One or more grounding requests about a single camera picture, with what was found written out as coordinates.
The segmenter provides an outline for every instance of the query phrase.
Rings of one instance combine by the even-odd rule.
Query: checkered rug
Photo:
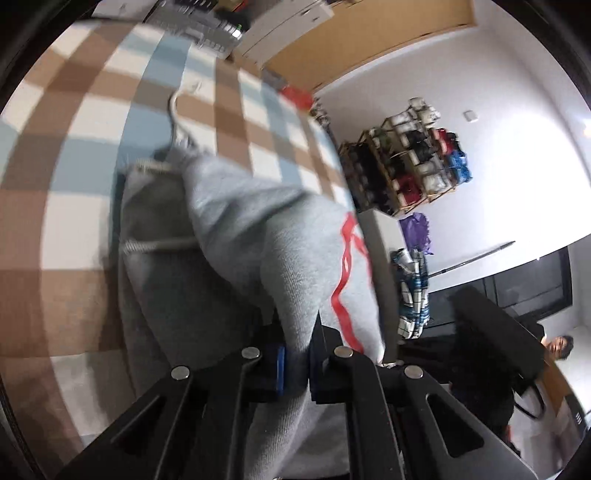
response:
[[[114,259],[127,167],[161,158],[168,99],[198,142],[351,207],[322,129],[245,71],[147,25],[79,22],[0,116],[0,372],[53,476],[134,400]]]

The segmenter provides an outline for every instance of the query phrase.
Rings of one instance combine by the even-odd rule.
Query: white wall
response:
[[[578,305],[573,299],[573,305],[540,321],[548,338],[567,335],[573,328],[581,325]]]
[[[491,0],[473,0],[478,25],[487,28],[509,48],[548,93],[571,131],[573,139],[591,168],[591,138],[584,135],[591,127],[591,110],[560,64],[515,18]]]
[[[432,279],[432,290],[521,265],[591,233],[591,186],[571,133],[532,74],[489,31],[395,53],[320,96],[339,140],[357,140],[414,96],[441,112],[441,127],[458,133],[474,180],[419,208],[430,221],[430,270],[517,243]],[[465,121],[468,109],[477,123]]]
[[[583,324],[591,328],[591,235],[569,247],[573,297]]]

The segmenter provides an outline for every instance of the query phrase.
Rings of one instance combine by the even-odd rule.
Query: white cabinet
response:
[[[253,23],[236,50],[262,66],[332,16],[324,0],[282,0]]]

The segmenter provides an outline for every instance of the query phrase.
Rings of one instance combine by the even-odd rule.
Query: red stripe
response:
[[[335,311],[336,317],[339,319],[340,329],[343,332],[343,337],[345,337],[345,342],[347,342],[353,350],[363,353],[363,345],[361,345],[361,342],[357,340],[357,337],[353,332],[351,316],[339,298],[351,275],[351,268],[353,266],[351,256],[351,240],[353,239],[353,229],[355,228],[356,224],[357,222],[355,221],[355,217],[352,213],[349,213],[345,223],[343,224],[343,228],[340,231],[343,241],[345,242],[345,251],[343,251],[342,259],[342,272],[340,275],[339,284],[330,297],[330,303],[333,307],[333,310]]]

